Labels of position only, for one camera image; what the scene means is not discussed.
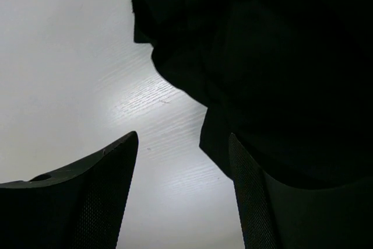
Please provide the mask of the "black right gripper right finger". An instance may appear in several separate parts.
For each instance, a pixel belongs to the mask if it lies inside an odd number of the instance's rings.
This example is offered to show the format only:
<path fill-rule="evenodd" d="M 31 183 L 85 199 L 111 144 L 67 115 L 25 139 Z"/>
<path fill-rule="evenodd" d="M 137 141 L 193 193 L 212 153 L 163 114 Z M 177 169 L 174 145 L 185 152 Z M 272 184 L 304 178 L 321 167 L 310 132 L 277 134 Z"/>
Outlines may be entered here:
<path fill-rule="evenodd" d="M 261 163 L 231 134 L 245 248 L 372 248 L 372 177 L 332 188 Z"/>

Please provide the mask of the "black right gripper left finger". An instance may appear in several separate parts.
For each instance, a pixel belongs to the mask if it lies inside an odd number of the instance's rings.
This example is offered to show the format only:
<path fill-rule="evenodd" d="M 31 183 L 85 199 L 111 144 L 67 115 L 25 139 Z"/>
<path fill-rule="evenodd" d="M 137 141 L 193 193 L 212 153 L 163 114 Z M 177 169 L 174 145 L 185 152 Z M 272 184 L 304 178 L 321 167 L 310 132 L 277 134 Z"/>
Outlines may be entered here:
<path fill-rule="evenodd" d="M 64 167 L 1 184 L 1 247 L 115 248 L 137 153 L 130 132 Z"/>

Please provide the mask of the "black pleated skirt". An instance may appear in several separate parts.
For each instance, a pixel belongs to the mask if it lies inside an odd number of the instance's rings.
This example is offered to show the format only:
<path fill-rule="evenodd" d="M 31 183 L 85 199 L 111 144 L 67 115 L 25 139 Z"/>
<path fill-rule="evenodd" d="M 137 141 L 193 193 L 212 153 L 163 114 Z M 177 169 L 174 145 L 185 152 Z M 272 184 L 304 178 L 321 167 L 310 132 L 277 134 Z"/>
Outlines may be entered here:
<path fill-rule="evenodd" d="M 231 134 L 269 172 L 372 175 L 372 0 L 132 0 L 135 41 L 207 108 L 200 148 L 228 177 Z"/>

